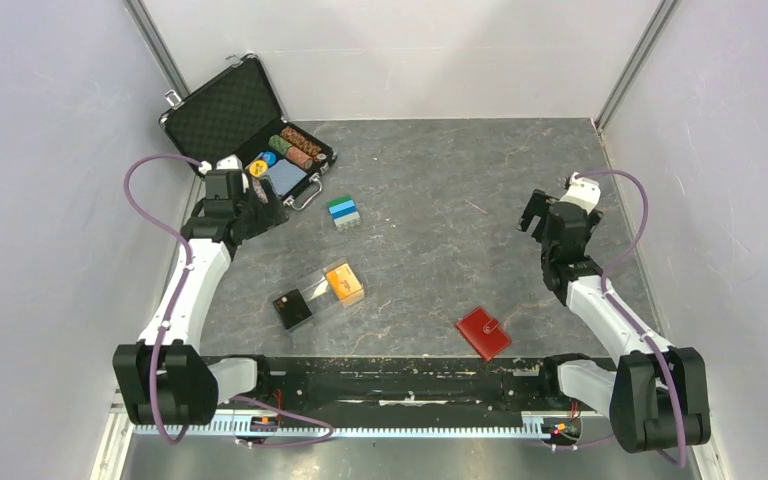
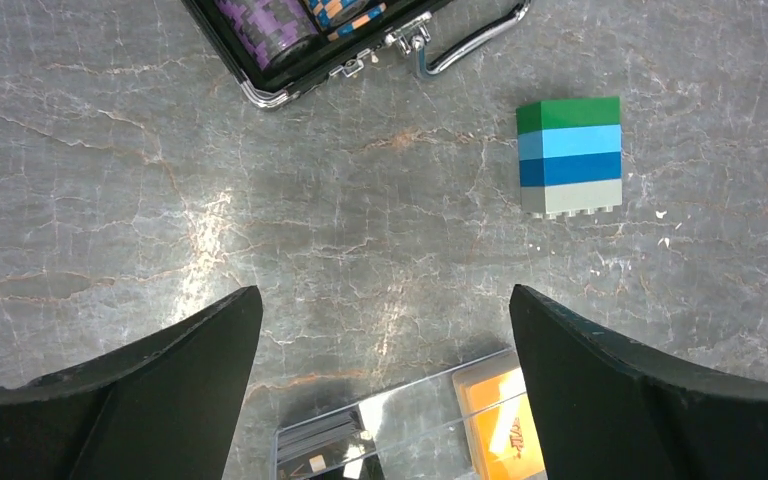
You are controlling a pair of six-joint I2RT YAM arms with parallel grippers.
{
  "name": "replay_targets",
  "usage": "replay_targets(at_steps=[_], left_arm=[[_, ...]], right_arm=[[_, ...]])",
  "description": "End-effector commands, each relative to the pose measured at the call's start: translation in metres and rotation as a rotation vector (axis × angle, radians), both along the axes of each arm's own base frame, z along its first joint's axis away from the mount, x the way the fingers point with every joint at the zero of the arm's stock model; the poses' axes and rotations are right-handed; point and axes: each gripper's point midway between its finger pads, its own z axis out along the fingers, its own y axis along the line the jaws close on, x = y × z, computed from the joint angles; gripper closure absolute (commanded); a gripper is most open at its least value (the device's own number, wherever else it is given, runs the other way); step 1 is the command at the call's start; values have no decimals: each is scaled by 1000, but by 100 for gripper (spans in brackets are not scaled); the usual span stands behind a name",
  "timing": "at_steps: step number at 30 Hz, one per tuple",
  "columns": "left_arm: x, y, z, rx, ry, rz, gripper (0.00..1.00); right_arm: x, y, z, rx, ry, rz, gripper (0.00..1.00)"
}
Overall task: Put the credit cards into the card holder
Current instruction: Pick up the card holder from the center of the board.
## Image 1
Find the clear plastic card box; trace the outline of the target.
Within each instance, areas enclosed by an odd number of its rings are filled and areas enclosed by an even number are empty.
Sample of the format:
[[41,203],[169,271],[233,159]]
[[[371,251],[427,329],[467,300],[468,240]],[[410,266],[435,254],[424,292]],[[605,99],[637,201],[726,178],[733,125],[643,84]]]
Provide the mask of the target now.
[[[350,265],[350,263],[346,258],[340,258],[337,261],[332,262],[331,264],[325,266],[324,268],[317,269],[312,273],[309,273],[308,275],[304,276],[303,278],[300,278],[291,284],[287,284],[286,286],[283,286],[273,296],[273,298],[271,299],[271,304],[272,304],[272,301],[275,300],[279,295],[293,289],[298,289],[304,296],[310,309],[313,312],[313,317],[310,320],[304,322],[302,325],[296,327],[295,329],[287,332],[293,332],[294,330],[297,330],[308,323],[312,323],[319,318],[325,318],[329,315],[336,313],[340,309],[348,308],[348,307],[343,307],[340,304],[334,291],[330,287],[325,277],[327,270],[330,270],[342,263],[348,263]],[[360,279],[360,281],[364,286],[364,283],[361,280],[360,276],[356,272],[355,274],[357,275],[357,277]]]

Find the red leather card holder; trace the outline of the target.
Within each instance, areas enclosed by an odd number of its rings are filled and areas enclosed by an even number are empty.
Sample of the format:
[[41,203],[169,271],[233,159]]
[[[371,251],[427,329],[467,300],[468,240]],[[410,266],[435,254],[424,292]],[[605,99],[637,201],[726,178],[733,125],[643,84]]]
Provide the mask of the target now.
[[490,362],[512,343],[501,323],[482,307],[462,317],[455,328],[485,362]]

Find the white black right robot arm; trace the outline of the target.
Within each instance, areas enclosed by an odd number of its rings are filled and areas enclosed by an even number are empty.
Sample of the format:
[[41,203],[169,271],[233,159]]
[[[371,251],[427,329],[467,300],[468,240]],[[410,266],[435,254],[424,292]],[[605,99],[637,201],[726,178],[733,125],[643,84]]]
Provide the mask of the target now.
[[562,408],[573,399],[605,416],[628,453],[704,445],[711,438],[706,366],[692,347],[676,347],[647,327],[586,252],[603,214],[597,194],[561,198],[536,189],[519,227],[540,244],[543,282],[609,353],[609,370],[583,354],[544,361],[540,400]]

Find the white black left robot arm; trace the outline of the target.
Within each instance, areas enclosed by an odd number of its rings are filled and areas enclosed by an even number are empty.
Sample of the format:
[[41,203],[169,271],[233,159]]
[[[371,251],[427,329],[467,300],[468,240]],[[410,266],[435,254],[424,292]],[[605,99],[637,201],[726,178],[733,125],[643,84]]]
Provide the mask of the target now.
[[175,270],[161,303],[133,344],[114,352],[112,365],[132,423],[206,425],[221,403],[238,397],[266,405],[273,379],[254,357],[209,365],[200,341],[218,284],[237,248],[287,219],[273,181],[239,169],[206,174],[205,195],[177,231]]

